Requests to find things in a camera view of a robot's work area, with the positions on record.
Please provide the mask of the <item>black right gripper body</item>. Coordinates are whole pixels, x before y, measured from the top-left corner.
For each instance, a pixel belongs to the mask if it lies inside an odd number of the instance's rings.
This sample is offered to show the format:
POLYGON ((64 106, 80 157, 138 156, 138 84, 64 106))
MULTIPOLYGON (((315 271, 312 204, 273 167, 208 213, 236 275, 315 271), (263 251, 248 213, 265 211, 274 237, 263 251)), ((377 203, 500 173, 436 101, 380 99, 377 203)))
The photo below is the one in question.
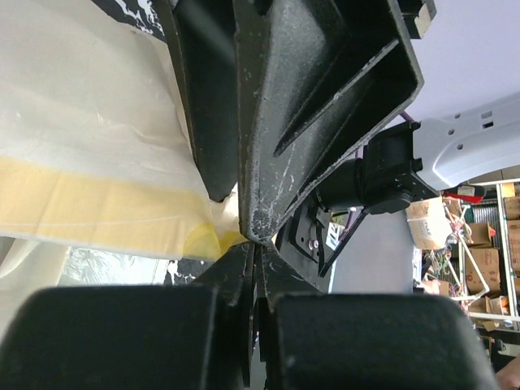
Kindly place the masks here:
POLYGON ((395 214, 412 202, 437 197, 439 192, 419 177, 423 160, 414 155, 419 122, 406 121, 380 132, 363 147, 360 158, 336 168, 296 209, 275 241, 288 263, 312 262, 325 276, 368 215, 395 214), (351 227, 337 232, 336 246, 327 245, 334 216, 353 208, 361 212, 351 227))

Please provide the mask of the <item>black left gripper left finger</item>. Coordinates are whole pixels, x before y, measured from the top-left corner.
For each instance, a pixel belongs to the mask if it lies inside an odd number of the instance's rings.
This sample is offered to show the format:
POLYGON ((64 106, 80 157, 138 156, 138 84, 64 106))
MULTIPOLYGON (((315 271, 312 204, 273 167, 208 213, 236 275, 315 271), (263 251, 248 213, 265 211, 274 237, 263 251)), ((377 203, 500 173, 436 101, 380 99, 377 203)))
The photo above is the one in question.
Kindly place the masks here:
POLYGON ((2 388, 248 387, 254 250, 231 247, 186 285, 35 292, 2 341, 2 388))

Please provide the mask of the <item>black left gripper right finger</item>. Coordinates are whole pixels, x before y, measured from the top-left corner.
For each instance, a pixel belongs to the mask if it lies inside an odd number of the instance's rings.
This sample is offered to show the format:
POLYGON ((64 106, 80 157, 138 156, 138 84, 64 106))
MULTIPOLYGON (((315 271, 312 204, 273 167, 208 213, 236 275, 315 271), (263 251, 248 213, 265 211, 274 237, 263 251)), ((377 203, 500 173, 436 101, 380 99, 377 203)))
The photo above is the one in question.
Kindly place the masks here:
POLYGON ((270 389, 495 389, 470 320, 424 294, 324 294, 257 246, 270 389))

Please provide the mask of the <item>detached white trash bag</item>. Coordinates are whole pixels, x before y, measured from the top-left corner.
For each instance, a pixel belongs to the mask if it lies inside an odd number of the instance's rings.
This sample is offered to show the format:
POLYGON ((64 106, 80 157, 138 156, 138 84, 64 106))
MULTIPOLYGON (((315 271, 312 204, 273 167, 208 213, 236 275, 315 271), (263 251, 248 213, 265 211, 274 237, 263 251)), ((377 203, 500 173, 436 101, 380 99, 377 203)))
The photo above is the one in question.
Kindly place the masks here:
POLYGON ((211 201, 148 1, 1 4, 1 323, 75 247, 214 261, 241 243, 211 201))

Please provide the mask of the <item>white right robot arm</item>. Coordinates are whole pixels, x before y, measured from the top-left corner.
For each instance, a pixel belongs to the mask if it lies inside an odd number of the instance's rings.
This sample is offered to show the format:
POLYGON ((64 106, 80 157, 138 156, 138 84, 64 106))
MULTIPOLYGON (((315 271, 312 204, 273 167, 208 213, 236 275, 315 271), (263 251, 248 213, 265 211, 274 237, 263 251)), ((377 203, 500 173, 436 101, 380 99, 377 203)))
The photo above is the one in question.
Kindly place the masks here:
POLYGON ((157 1, 196 166, 239 192, 223 265, 249 274, 299 207, 394 213, 519 162, 519 98, 392 120, 423 75, 411 42, 432 1, 157 1))

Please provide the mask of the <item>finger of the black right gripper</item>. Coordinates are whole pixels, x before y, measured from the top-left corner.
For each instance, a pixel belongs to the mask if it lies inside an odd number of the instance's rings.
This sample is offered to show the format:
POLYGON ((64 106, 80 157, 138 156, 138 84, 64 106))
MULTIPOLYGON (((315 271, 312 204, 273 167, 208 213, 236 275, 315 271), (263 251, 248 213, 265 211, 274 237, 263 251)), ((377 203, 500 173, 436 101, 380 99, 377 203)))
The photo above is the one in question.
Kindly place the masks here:
POLYGON ((230 1, 156 1, 194 162, 209 198, 238 179, 236 22, 230 1))
POLYGON ((269 240, 418 95, 422 1, 236 1, 241 234, 269 240))

